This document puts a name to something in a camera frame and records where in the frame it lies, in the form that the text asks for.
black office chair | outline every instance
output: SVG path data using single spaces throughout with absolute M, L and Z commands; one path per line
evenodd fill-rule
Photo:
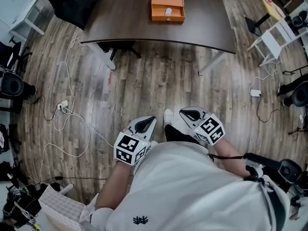
M 297 107 L 308 105 L 308 81 L 304 81 L 292 93 L 293 104 Z
M 15 62 L 18 60 L 18 67 L 22 68 L 23 60 L 28 56 L 32 55 L 32 52 L 25 54 L 25 51 L 29 49 L 29 47 L 25 47 L 22 55 L 19 55 L 19 51 L 21 48 L 21 42 L 15 42 L 14 37 L 10 39 L 10 43 L 13 42 L 15 45 L 13 47 L 7 46 L 0 42 L 0 66 L 6 69 L 11 69 Z
M 84 30 L 87 21 L 91 15 L 91 12 L 97 2 L 97 0 L 59 0 L 61 5 L 54 9 L 54 14 L 67 21 L 80 29 Z M 141 54 L 133 49 L 133 40 L 125 41 L 110 41 L 110 42 L 99 42 L 98 45 L 103 49 L 104 52 L 109 52 L 112 48 L 113 52 L 111 54 L 110 60 L 113 60 L 117 50 L 131 51 L 138 58 L 141 58 Z

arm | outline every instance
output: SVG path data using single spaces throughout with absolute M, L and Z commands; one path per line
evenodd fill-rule
M 224 138 L 220 139 L 215 145 L 214 149 L 216 150 L 218 156 L 241 156 L 228 141 Z M 249 171 L 246 170 L 246 164 L 241 159 L 224 159 L 221 160 L 226 171 L 241 176 L 243 178 L 250 176 Z
M 95 209 L 110 208 L 115 210 L 125 197 L 131 166 L 117 162 L 97 197 Z

wooden floor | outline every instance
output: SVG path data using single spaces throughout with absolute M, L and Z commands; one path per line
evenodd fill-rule
M 246 50 L 256 37 L 248 32 L 244 17 L 258 20 L 265 14 L 265 9 L 260 0 L 224 0 L 224 3 L 234 29 L 237 54 L 230 54 L 202 77 L 198 76 L 198 70 L 216 51 L 176 43 L 137 42 L 135 48 L 142 53 L 142 58 L 119 51 L 114 60 L 116 70 L 110 71 L 89 47 L 76 43 L 68 54 L 71 86 L 76 97 L 74 111 L 113 144 L 131 120 L 147 115 L 158 119 L 154 139 L 165 141 L 163 112 L 166 108 L 174 111 L 174 126 L 187 132 L 179 110 L 201 106 L 220 118 L 227 132 L 226 138 L 241 153 L 254 152 L 272 159 L 290 158 L 303 166 L 307 136 L 304 133 L 288 135 L 289 131 L 301 126 L 300 109 L 281 107 L 276 98 L 279 81 L 288 83 L 298 77 L 283 76 L 282 71 L 307 64 L 303 48 L 300 42 L 286 47 L 281 54 L 283 63 L 278 65 L 278 75 L 264 82 L 255 81 L 253 88 L 262 91 L 261 118 L 266 120 L 273 109 L 281 109 L 263 124 L 256 116 L 259 99 L 250 97 L 248 87 L 254 77 L 265 77 L 266 72 L 258 67 L 261 58 L 257 52 Z M 44 108 L 47 118 L 51 118 L 61 101 L 69 100 L 71 107 L 73 98 L 64 60 L 78 28 L 48 11 L 43 13 L 39 24 L 46 34 L 35 33 L 31 37 L 29 46 L 33 55 L 23 79 L 38 88 L 36 97 L 46 97 L 46 106 L 43 102 L 24 104 L 21 113 L 14 117 L 18 124 L 18 139 L 22 141 L 19 154 L 24 161 L 22 167 L 36 180 L 47 143 L 78 155 L 85 150 L 89 139 L 84 123 L 75 116 L 69 118 L 63 132 L 54 130 L 52 121 L 43 118 Z M 264 31 L 273 24 L 270 18 L 261 29 Z M 57 113 L 56 127 L 62 127 L 66 117 Z M 105 179 L 111 172 L 112 163 L 113 149 L 92 129 L 89 150 L 80 158 L 67 156 L 56 147 L 48 146 L 41 179 L 58 175 Z M 63 184 L 69 182 L 75 186 L 73 198 L 84 203 L 88 203 L 104 184 L 104 180 L 61 181 Z

